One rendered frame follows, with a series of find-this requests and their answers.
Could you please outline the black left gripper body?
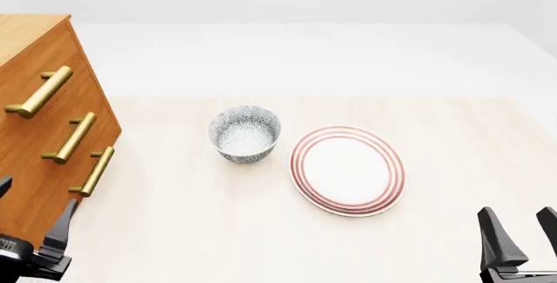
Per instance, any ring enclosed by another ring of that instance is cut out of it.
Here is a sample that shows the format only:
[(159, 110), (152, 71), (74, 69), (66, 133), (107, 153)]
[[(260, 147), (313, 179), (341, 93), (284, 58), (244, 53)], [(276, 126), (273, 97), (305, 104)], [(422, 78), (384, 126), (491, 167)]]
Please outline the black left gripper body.
[(59, 281), (71, 262), (69, 256), (53, 259), (27, 240), (0, 234), (0, 283), (16, 283), (21, 277)]

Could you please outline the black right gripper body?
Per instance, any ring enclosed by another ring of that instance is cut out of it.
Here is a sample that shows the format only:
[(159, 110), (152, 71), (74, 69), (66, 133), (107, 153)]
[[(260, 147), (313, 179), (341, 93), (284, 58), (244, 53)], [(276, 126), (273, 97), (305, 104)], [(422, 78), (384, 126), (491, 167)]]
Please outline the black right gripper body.
[(511, 263), (482, 263), (482, 283), (557, 283), (555, 272), (521, 272)]

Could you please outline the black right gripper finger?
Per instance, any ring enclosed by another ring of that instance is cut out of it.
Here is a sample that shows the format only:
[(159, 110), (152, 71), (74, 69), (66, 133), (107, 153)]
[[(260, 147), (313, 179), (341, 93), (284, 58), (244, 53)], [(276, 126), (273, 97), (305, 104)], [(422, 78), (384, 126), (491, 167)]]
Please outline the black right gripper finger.
[(481, 267), (521, 266), (529, 261), (509, 237), (491, 207), (483, 207), (477, 217), (482, 244)]
[(536, 213), (536, 218), (552, 248), (557, 248), (557, 212), (546, 206)]

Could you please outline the wooden cabinet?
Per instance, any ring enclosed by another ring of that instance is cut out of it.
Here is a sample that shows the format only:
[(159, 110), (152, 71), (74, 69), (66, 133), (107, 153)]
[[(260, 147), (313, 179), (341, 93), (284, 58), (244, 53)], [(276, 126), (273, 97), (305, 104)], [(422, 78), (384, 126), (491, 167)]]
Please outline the wooden cabinet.
[(94, 70), (91, 67), (91, 63), (84, 52), (84, 48), (79, 42), (77, 34), (70, 23), (70, 16), (49, 14), (0, 14), (0, 65), (4, 65), (4, 63), (14, 57), (24, 47), (27, 47), (47, 31), (54, 29), (55, 26), (60, 24), (67, 24), (68, 30), (75, 38), (76, 45), (85, 61), (87, 70), (91, 74), (91, 78), (94, 80), (95, 84), (97, 84), (99, 91), (106, 100), (111, 112), (113, 112), (97, 80)]

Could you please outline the white plate with red rings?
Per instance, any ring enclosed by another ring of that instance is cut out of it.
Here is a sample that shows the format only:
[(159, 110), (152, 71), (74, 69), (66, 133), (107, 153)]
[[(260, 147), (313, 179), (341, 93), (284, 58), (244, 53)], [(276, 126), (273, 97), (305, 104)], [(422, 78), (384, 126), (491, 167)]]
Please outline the white plate with red rings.
[(387, 212), (406, 185), (399, 154), (383, 138), (350, 125), (306, 133), (292, 149), (288, 172), (304, 199), (343, 217)]

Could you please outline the blue patterned white bowl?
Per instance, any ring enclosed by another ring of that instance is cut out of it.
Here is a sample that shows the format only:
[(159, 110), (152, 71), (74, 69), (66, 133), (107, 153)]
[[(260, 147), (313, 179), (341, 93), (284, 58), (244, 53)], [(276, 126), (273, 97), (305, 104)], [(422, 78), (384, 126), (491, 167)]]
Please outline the blue patterned white bowl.
[(267, 157), (279, 141), (281, 123), (270, 110), (241, 105), (220, 112), (209, 124), (209, 139), (222, 157), (253, 164)]

